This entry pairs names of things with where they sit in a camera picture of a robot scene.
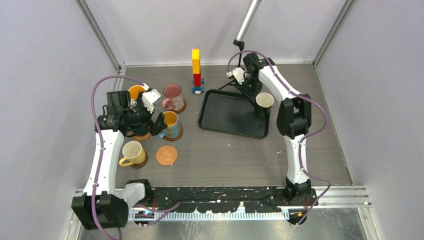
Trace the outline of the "dark green mug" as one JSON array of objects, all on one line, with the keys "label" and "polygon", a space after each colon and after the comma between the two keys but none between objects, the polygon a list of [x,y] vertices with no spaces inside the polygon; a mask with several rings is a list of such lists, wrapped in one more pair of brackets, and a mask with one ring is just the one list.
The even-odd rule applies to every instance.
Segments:
[{"label": "dark green mug", "polygon": [[128,131],[126,133],[126,137],[132,138],[132,137],[142,137],[149,133],[149,126],[143,126],[143,125],[132,125],[128,127]]}]

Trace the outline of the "cream yellow mug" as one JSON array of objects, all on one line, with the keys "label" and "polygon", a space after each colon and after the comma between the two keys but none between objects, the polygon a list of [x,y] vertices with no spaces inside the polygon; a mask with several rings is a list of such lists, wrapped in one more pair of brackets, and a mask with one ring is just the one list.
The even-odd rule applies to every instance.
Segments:
[{"label": "cream yellow mug", "polygon": [[128,167],[132,164],[140,164],[145,160],[146,151],[140,142],[132,140],[127,142],[122,148],[122,155],[118,162],[121,167]]}]

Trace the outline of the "floral white mug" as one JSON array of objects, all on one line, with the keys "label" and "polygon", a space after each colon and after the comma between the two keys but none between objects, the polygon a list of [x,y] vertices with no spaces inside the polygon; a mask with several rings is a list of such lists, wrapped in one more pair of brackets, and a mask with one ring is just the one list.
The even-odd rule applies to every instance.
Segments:
[{"label": "floral white mug", "polygon": [[147,89],[143,85],[134,85],[128,89],[131,108],[143,107],[142,93],[146,92],[146,90]]}]

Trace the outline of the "rattan coaster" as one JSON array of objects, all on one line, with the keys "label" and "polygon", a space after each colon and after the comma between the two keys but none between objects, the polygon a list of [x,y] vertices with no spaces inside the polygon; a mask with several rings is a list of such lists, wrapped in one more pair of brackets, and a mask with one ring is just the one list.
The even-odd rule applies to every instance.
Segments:
[{"label": "rattan coaster", "polygon": [[156,161],[163,166],[170,166],[178,159],[178,151],[174,146],[165,145],[156,152]]},{"label": "rattan coaster", "polygon": [[150,129],[149,127],[130,128],[132,132],[131,138],[134,141],[139,141],[139,142],[144,141],[151,136],[149,129]]}]

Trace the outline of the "black white-inside mug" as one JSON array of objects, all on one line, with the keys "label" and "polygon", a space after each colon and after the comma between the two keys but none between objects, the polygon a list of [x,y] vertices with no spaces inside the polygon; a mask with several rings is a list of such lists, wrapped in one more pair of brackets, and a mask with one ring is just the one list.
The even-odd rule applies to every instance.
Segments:
[{"label": "black white-inside mug", "polygon": [[274,97],[267,92],[261,92],[255,97],[254,113],[257,117],[263,118],[270,114],[274,104]]}]

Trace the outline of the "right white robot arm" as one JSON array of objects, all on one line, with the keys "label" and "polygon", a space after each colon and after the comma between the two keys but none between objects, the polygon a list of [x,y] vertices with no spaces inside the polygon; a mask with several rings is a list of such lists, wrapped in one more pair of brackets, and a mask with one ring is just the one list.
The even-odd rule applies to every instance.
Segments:
[{"label": "right white robot arm", "polygon": [[276,126],[284,138],[288,160],[283,195],[291,205],[299,205],[312,192],[306,173],[306,138],[312,125],[313,101],[293,88],[270,58],[257,51],[245,50],[244,54],[244,67],[229,70],[227,76],[236,81],[237,90],[258,114],[279,104]]}]

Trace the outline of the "dark brown wooden coaster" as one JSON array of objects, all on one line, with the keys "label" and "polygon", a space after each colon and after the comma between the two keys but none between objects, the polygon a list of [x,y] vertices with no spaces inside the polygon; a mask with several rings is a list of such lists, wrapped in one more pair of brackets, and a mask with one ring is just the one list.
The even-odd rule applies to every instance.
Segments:
[{"label": "dark brown wooden coaster", "polygon": [[145,159],[144,159],[144,161],[143,161],[142,163],[132,164],[132,165],[130,165],[130,166],[131,166],[132,168],[134,168],[134,169],[140,169],[140,168],[144,167],[144,166],[148,163],[148,160],[149,160],[149,156],[148,156],[148,154],[146,153],[146,154],[145,154]]}]

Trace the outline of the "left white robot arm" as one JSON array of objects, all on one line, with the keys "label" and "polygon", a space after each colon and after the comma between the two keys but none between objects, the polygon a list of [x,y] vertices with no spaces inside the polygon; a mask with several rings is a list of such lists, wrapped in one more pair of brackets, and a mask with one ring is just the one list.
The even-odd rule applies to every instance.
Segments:
[{"label": "left white robot arm", "polygon": [[163,113],[152,120],[155,103],[161,99],[156,89],[141,92],[137,98],[131,98],[127,90],[111,91],[106,99],[94,125],[96,150],[90,176],[82,195],[73,197],[71,202],[86,230],[123,228],[134,205],[148,207],[153,202],[153,190],[147,179],[130,180],[122,190],[116,190],[118,157],[130,131],[155,136],[166,128]]}]

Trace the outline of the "rattan coaster front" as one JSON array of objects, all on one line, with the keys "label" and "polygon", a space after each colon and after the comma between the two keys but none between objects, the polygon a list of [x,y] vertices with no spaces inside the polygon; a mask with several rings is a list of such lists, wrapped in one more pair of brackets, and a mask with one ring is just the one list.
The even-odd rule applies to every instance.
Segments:
[{"label": "rattan coaster front", "polygon": [[139,142],[144,141],[151,136],[149,129],[150,129],[149,127],[130,128],[132,132],[131,138],[134,141],[139,141]]}]

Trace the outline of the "blue patterned mug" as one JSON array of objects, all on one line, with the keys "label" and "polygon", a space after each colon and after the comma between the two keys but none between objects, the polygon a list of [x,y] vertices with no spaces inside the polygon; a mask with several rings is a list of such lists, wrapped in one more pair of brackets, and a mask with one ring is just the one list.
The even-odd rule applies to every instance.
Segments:
[{"label": "blue patterned mug", "polygon": [[180,129],[183,128],[179,121],[178,115],[173,111],[165,111],[163,113],[165,115],[164,122],[168,127],[159,133],[156,137],[161,139],[163,136],[175,138],[180,133]]}]

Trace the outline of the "pink ghost mug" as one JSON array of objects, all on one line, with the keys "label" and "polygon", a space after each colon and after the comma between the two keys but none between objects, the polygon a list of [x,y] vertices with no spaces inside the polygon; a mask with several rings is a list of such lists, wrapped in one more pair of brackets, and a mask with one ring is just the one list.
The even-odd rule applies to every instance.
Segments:
[{"label": "pink ghost mug", "polygon": [[179,110],[184,105],[182,89],[178,84],[167,85],[163,90],[162,107],[167,111]]}]

